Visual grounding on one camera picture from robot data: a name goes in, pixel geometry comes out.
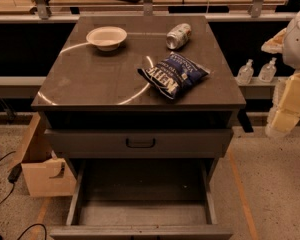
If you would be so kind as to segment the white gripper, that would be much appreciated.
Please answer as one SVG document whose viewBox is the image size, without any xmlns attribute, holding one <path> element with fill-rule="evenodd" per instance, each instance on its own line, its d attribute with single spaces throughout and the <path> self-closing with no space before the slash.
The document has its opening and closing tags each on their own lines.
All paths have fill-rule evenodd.
<svg viewBox="0 0 300 240">
<path fill-rule="evenodd" d="M 281 111 L 270 109 L 265 133 L 268 137 L 281 138 L 289 134 L 300 120 L 294 116 L 300 115 L 300 71 L 276 85 L 273 105 Z"/>
</svg>

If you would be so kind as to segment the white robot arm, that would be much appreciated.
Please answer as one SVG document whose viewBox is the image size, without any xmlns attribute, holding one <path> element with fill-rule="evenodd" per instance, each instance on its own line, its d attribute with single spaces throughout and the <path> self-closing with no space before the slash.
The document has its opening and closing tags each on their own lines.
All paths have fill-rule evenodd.
<svg viewBox="0 0 300 240">
<path fill-rule="evenodd" d="M 265 130 L 269 137 L 284 137 L 300 120 L 300 11 L 286 28 L 266 41 L 261 50 L 281 53 L 283 63 L 295 70 L 286 81 L 276 85 Z"/>
</svg>

